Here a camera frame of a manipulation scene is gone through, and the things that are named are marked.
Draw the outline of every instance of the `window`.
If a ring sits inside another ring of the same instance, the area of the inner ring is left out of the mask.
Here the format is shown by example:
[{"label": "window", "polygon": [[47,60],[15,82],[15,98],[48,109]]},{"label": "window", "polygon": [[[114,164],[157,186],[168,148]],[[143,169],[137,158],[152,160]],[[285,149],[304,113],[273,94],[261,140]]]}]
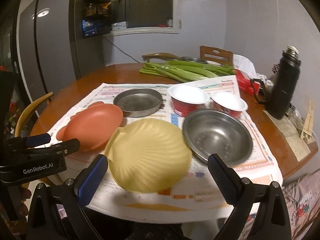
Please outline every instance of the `window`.
[{"label": "window", "polygon": [[111,1],[111,23],[126,21],[127,28],[167,27],[173,18],[173,0]]}]

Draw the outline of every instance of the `water bottle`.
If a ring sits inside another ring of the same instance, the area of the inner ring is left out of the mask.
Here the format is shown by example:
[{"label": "water bottle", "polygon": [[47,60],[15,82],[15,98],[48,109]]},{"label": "water bottle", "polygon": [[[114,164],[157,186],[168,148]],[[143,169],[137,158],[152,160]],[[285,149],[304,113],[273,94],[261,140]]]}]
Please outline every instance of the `water bottle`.
[{"label": "water bottle", "polygon": [[266,110],[276,119],[281,119],[290,105],[301,65],[299,51],[293,46],[288,46],[282,56],[273,88],[265,102]]}]

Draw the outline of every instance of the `wooden table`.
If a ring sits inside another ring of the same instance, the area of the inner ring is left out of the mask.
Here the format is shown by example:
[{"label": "wooden table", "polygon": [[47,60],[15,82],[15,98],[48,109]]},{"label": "wooden table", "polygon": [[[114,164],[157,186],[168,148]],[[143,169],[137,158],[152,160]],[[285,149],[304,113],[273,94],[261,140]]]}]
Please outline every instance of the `wooden table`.
[{"label": "wooden table", "polygon": [[[88,95],[101,83],[149,83],[149,84],[176,84],[177,82],[168,78],[146,75],[139,73],[143,64],[117,64],[103,67],[89,75],[73,82],[70,86],[55,95],[52,102],[42,112],[31,135],[46,133],[72,106]],[[265,138],[272,154],[278,161],[283,178],[287,179],[303,165],[305,165],[317,152],[316,142],[309,145],[311,153],[298,162],[284,135],[278,130],[274,123],[263,112],[264,106],[256,103],[254,97],[241,92],[241,97],[247,102],[248,114],[257,125],[259,131]]]}]

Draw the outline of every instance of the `black cable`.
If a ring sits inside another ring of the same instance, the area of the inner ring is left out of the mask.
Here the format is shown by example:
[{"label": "black cable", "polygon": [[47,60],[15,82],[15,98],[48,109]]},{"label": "black cable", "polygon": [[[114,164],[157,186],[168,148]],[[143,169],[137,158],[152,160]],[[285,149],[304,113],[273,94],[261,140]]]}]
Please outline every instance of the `black cable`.
[{"label": "black cable", "polygon": [[129,54],[126,54],[122,49],[120,49],[117,45],[115,45],[113,42],[109,41],[113,46],[115,46],[119,51],[121,51],[123,54],[127,55],[128,57],[132,58],[135,62],[141,63],[135,58],[131,57]]}]

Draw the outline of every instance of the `silver bottle lid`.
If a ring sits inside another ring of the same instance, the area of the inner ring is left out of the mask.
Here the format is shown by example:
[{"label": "silver bottle lid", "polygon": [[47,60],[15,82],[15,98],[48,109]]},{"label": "silver bottle lid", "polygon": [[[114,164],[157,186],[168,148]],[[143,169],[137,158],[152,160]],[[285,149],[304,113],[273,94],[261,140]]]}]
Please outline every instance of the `silver bottle lid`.
[{"label": "silver bottle lid", "polygon": [[295,57],[296,59],[299,59],[299,51],[294,46],[288,45],[286,53]]}]

